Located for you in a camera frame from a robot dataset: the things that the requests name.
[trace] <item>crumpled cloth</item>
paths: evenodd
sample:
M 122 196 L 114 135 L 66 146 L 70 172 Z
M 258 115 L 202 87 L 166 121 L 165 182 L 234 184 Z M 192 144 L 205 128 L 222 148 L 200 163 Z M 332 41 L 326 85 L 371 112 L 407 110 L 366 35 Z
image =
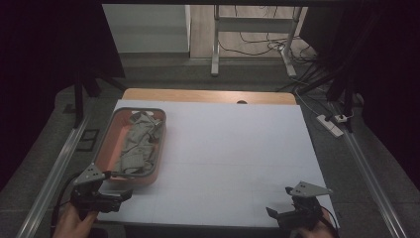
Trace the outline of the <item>crumpled cloth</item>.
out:
M 130 117 L 133 123 L 128 131 L 121 156 L 114 166 L 114 172 L 122 174 L 143 174 L 155 164 L 157 150 L 154 141 L 161 136 L 161 120 L 146 112 L 138 112 Z

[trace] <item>human hand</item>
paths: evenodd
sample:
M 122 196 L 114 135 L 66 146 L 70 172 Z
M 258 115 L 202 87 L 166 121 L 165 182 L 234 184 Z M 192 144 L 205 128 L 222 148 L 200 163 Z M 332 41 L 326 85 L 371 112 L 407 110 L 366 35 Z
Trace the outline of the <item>human hand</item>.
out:
M 322 208 L 323 217 L 331 223 L 330 215 L 328 211 Z M 330 229 L 321 221 L 319 221 L 312 230 L 308 230 L 306 228 L 299 228 L 297 232 L 303 238 L 333 238 L 333 234 L 331 233 Z
M 87 238 L 97 216 L 97 211 L 90 211 L 84 220 L 80 220 L 77 208 L 69 202 L 52 238 Z

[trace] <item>aluminum rail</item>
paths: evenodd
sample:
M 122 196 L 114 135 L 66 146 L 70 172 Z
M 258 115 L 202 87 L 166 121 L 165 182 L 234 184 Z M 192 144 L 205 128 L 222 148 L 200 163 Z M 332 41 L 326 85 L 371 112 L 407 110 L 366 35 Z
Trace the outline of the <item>aluminum rail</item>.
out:
M 94 108 L 96 100 L 96 98 L 88 98 L 86 100 L 84 111 L 85 116 L 83 120 L 80 122 L 78 128 L 71 130 L 67 140 L 64 143 L 64 146 L 62 147 L 61 152 L 58 155 L 58 158 L 52 167 L 52 170 L 50 171 L 49 176 L 47 177 L 46 182 L 44 183 L 44 186 L 38 193 L 38 196 L 16 237 L 34 237 L 35 233 L 37 232 L 37 229 L 43 220 L 47 208 L 53 199 L 56 188 L 61 181 L 61 177 L 67 168 L 68 162 L 74 153 L 77 142 L 83 134 L 83 130 L 91 117 L 91 112 Z
M 333 107 L 333 111 L 337 114 L 340 111 L 335 104 L 330 104 Z M 394 238 L 404 238 L 408 237 L 404 228 L 402 227 L 401 221 L 398 218 L 394 208 L 392 207 L 391 202 L 388 199 L 385 191 L 378 182 L 372 168 L 370 167 L 367 158 L 365 157 L 361 147 L 359 146 L 358 141 L 355 138 L 353 133 L 349 133 L 347 130 L 343 130 L 345 141 L 355 159 L 356 164 L 359 167 L 359 170 L 362 176 L 365 179 L 367 188 L 369 189 L 373 200 L 376 202 L 379 207 L 379 211 L 382 214 L 383 220 L 386 223 L 386 226 L 389 229 L 392 237 Z

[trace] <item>power strip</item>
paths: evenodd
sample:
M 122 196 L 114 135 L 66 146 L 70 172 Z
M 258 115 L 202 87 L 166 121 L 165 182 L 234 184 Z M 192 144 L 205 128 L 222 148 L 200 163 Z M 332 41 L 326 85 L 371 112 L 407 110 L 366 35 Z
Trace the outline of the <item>power strip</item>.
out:
M 342 132 L 342 130 L 340 130 L 340 128 L 338 128 L 333 122 L 331 121 L 326 121 L 325 120 L 325 115 L 319 115 L 316 117 L 316 119 L 328 130 L 331 132 L 331 134 L 333 134 L 333 136 L 335 137 L 340 137 L 342 136 L 344 133 Z

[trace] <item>white table surface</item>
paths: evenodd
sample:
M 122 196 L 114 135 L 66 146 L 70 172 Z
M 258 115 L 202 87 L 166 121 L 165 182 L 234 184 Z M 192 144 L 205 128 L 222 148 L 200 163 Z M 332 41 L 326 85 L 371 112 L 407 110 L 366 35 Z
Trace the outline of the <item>white table surface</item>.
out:
M 286 186 L 325 186 L 297 105 L 120 100 L 121 107 L 165 111 L 162 161 L 152 185 L 105 181 L 104 193 L 134 193 L 100 220 L 277 227 L 265 208 L 294 209 Z M 334 212 L 329 195 L 318 199 Z

